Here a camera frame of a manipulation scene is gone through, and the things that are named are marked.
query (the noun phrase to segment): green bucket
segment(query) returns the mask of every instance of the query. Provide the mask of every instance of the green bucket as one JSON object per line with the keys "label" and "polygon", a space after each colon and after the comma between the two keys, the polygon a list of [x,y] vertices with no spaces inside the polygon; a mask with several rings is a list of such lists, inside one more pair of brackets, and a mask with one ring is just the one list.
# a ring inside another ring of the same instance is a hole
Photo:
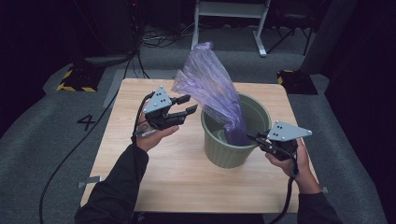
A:
{"label": "green bucket", "polygon": [[[265,107],[249,95],[238,92],[241,101],[242,116],[247,129],[265,132],[271,127],[271,118]],[[234,168],[246,160],[248,155],[258,146],[251,141],[249,146],[238,147],[225,141],[223,124],[217,123],[204,111],[201,122],[205,131],[205,154],[215,165],[222,168]]]}

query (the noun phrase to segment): gray carpet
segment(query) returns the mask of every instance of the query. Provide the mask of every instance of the gray carpet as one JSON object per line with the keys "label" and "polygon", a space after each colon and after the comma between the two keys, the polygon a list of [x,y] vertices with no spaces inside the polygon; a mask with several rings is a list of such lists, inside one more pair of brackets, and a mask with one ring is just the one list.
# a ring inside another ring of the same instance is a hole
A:
{"label": "gray carpet", "polygon": [[[265,46],[271,46],[278,39],[277,32],[265,30],[262,39]],[[299,32],[266,58],[256,50],[250,28],[206,30],[200,34],[200,42],[209,40],[235,82],[276,83],[277,71],[298,69],[304,60],[304,37]],[[145,71],[151,78],[172,79],[173,71],[183,67],[190,44],[189,35],[165,48],[142,47]],[[77,121],[87,115],[98,121],[120,85],[125,65],[108,67],[98,92],[56,91],[70,66],[67,64],[43,87],[46,96],[4,134],[0,140],[0,223],[38,223],[38,205],[45,184],[64,156],[87,133]],[[128,77],[143,78],[136,58],[133,65],[135,70],[130,66]],[[327,198],[344,223],[387,223],[375,185],[323,95],[328,79],[322,75],[311,77],[319,94],[289,95],[289,99],[299,125],[314,131],[305,142],[319,182],[330,191]],[[77,188],[78,182],[91,172],[110,112],[111,108],[53,178],[44,200],[45,223],[73,223],[83,193]],[[275,216],[264,214],[267,221]],[[296,223],[296,215],[287,214],[279,223]]]}

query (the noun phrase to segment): hand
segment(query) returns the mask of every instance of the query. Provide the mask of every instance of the hand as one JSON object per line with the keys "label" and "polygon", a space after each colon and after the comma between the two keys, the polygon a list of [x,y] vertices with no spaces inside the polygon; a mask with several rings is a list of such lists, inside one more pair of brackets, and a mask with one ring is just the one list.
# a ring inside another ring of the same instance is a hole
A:
{"label": "hand", "polygon": [[[141,113],[140,118],[139,118],[139,125],[137,126],[137,130],[141,130],[143,132],[149,132],[154,130],[149,126],[149,123],[145,121],[145,114]],[[162,131],[158,130],[155,133],[149,134],[148,136],[142,137],[142,136],[137,136],[136,137],[136,144],[138,147],[142,148],[146,152],[148,152],[150,149],[154,148],[157,146],[161,140],[166,137],[171,135],[172,133],[175,133],[178,130],[178,126],[173,126],[167,129],[164,129]]]}
{"label": "hand", "polygon": [[[295,178],[295,181],[299,187],[300,193],[303,194],[315,194],[321,192],[320,185],[318,184],[315,177],[312,175],[311,169],[309,168],[309,158],[306,151],[306,147],[303,141],[298,138],[297,141],[297,165],[299,168],[299,174]],[[282,168],[283,172],[290,176],[292,160],[288,159],[285,161],[278,160],[275,156],[270,153],[265,153],[265,157],[275,166]]]}

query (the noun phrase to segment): black chair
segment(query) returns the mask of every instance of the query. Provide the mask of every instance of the black chair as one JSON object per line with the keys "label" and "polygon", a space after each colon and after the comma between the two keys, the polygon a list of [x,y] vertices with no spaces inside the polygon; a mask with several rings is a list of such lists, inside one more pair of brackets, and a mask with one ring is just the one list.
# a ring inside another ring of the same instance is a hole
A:
{"label": "black chair", "polygon": [[[272,5],[270,6],[270,18],[268,19],[271,26],[277,29],[281,39],[277,41],[267,51],[267,53],[270,53],[274,48],[282,43],[286,37],[294,35],[296,29],[299,28],[306,37],[303,53],[305,56],[312,32],[315,28],[318,28],[318,24],[326,13],[330,2],[330,0],[322,0],[317,6],[312,6],[312,4],[303,0],[273,0]],[[279,32],[280,27],[289,28],[290,31],[286,35],[282,36]],[[309,29],[308,35],[304,31],[306,29]]]}

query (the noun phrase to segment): purple plastic bag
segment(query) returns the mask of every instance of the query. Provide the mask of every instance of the purple plastic bag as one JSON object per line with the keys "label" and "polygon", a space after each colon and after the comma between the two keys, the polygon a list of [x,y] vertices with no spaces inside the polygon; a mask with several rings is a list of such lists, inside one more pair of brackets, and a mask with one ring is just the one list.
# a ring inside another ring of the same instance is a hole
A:
{"label": "purple plastic bag", "polygon": [[177,71],[172,91],[190,95],[208,116],[224,124],[228,144],[248,146],[239,96],[212,48],[212,42],[194,46],[183,70]]}

